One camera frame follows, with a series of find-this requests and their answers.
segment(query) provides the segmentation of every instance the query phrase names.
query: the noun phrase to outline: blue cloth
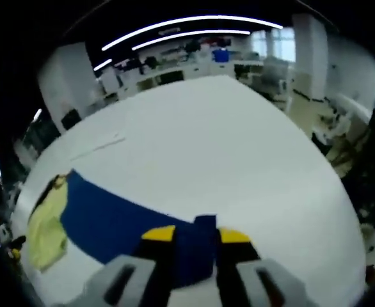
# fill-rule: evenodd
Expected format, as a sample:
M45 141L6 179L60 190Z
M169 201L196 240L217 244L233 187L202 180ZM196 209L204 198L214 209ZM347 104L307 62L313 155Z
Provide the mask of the blue cloth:
M197 224L147 209L111 194L72 171L67 177L68 200L61 223L86 254L103 264L131 255L141 236L156 227L177 227L174 288L192 285L212 274L216 217L198 217Z
M226 63L230 59L230 54L229 52L225 49L216 49L212 51L213 56L214 56L214 61L217 63Z

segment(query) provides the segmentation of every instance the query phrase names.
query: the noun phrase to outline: white table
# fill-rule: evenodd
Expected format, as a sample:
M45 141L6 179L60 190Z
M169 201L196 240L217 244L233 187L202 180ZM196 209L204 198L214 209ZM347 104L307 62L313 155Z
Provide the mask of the white table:
M124 138L70 161L90 142ZM48 179L74 167L87 180L148 208L248 234L305 282L321 306L347 306L364 290L365 252L351 202L315 145L266 99L225 76L167 84L78 123L38 160L13 216L24 233ZM47 303L67 302L101 264L73 243L45 274L22 263ZM214 279L172 292L169 306L220 306Z

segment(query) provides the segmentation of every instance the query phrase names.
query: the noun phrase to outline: window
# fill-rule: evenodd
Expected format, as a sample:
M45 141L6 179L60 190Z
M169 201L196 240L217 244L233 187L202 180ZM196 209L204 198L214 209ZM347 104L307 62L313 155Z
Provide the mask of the window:
M279 59L295 62L296 41L294 40L294 29L273 29L271 34L273 37L273 55Z
M267 56L267 41L265 31L256 31L251 34L251 51L260 56Z

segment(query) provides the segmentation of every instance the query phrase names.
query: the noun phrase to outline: yellow cloth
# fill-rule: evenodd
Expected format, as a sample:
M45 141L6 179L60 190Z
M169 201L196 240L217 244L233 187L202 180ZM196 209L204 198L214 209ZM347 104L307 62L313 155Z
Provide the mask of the yellow cloth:
M30 263L40 271L46 270L66 252L67 234L60 217L67 205L68 184L57 179L45 200L28 222L28 253Z

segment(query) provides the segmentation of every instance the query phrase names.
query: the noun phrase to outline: gray gripper part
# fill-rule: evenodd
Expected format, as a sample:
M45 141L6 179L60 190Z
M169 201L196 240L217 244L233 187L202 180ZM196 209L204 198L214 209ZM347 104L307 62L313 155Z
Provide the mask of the gray gripper part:
M236 267L251 307L271 306L260 272L266 273L280 291L285 307L317 306L307 297L304 283L272 259L241 262Z
M138 307L156 263L120 255L96 272L69 307Z

